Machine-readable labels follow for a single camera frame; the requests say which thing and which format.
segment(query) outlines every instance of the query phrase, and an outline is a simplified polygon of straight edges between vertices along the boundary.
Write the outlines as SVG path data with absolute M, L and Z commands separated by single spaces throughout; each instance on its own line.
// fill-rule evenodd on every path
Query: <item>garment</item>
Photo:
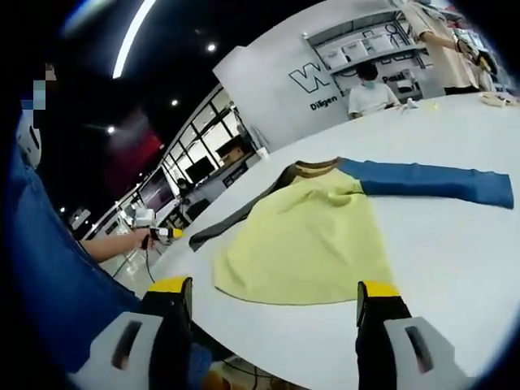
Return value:
M 359 280 L 392 281 L 367 195 L 454 197 L 513 208 L 509 177 L 418 164 L 297 162 L 263 194 L 190 239 L 196 250 L 248 218 L 215 259 L 224 292 L 272 304 L 356 299 Z
M 401 10 L 417 39 L 422 33 L 431 32 L 440 38 L 454 41 L 446 19 L 435 8 L 412 1 L 404 4 Z M 471 85 L 475 88 L 478 87 L 477 80 L 463 54 L 427 42 L 425 45 L 440 85 L 444 88 L 465 88 Z
M 349 114 L 357 112 L 363 116 L 384 110 L 387 105 L 398 105 L 394 92 L 382 83 L 375 83 L 372 89 L 358 85 L 350 90 Z

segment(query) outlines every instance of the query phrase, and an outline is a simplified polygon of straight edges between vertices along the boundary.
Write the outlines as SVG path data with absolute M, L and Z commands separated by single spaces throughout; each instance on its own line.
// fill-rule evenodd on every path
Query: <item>white shirt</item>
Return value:
M 375 83 L 373 89 L 358 85 L 350 90 L 349 114 L 357 112 L 363 116 L 384 110 L 388 104 L 400 104 L 396 95 L 386 84 Z
M 439 12 L 421 6 L 416 2 L 406 3 L 401 10 L 409 25 L 412 26 L 416 39 L 423 33 L 431 32 L 438 37 L 455 41 L 445 19 L 442 19 L 443 16 Z M 432 45 L 426 42 L 425 45 L 442 87 L 465 88 L 471 85 L 478 87 L 477 80 L 464 55 L 440 45 Z

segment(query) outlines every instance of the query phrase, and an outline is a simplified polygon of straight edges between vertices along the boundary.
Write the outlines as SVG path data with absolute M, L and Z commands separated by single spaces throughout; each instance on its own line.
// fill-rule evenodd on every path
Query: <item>shelf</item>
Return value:
M 397 8 L 373 12 L 354 20 L 348 20 L 334 27 L 325 28 L 313 32 L 305 37 L 311 46 L 319 46 L 336 37 L 354 33 L 377 24 L 392 22 L 397 19 L 399 10 Z
M 408 45 L 408 46 L 400 47 L 400 48 L 393 49 L 393 50 L 382 51 L 380 53 L 367 55 L 366 57 L 357 59 L 350 63 L 346 63 L 342 67 L 337 67 L 335 69 L 331 69 L 328 73 L 329 73 L 329 75 L 333 76 L 336 73 L 344 72 L 345 70 L 350 69 L 351 67 L 355 67 L 356 65 L 359 65 L 360 63 L 366 63 L 367 61 L 374 61 L 375 59 L 382 59 L 384 57 L 391 57 L 393 55 L 411 53 L 411 52 L 420 51 L 423 49 L 425 49 L 424 45 Z

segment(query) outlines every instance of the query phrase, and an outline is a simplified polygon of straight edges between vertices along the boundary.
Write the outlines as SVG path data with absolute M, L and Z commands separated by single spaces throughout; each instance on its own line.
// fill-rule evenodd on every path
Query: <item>ceiling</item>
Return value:
M 100 217 L 115 201 L 102 179 L 110 125 L 140 107 L 168 145 L 218 84 L 212 69 L 232 48 L 247 46 L 317 2 L 157 0 L 116 80 L 115 60 L 142 0 L 113 1 L 79 33 L 58 40 L 49 50 L 58 81 L 47 92 L 38 168 L 54 206 L 65 206 L 65 216 L 83 206 L 91 219 Z M 208 53 L 211 42 L 217 50 Z M 179 105 L 173 107 L 172 99 Z M 160 157 L 151 158 L 146 169 Z

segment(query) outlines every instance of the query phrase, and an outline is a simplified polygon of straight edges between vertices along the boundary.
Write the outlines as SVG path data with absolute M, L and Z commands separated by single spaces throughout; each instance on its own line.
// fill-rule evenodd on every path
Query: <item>desk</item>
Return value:
M 421 101 L 343 123 L 270 155 L 243 175 L 186 230 L 187 236 L 239 209 L 296 160 L 342 156 L 510 174 L 520 202 L 520 110 L 478 95 Z M 520 302 L 520 206 L 515 210 L 455 199 L 373 197 L 389 261 L 411 313 L 455 346 L 456 361 L 478 375 L 514 329 Z M 215 289 L 211 261 L 239 226 L 194 253 L 175 243 L 154 267 L 193 277 L 193 319 L 244 359 L 313 390 L 358 388 L 356 302 L 280 306 L 240 301 Z

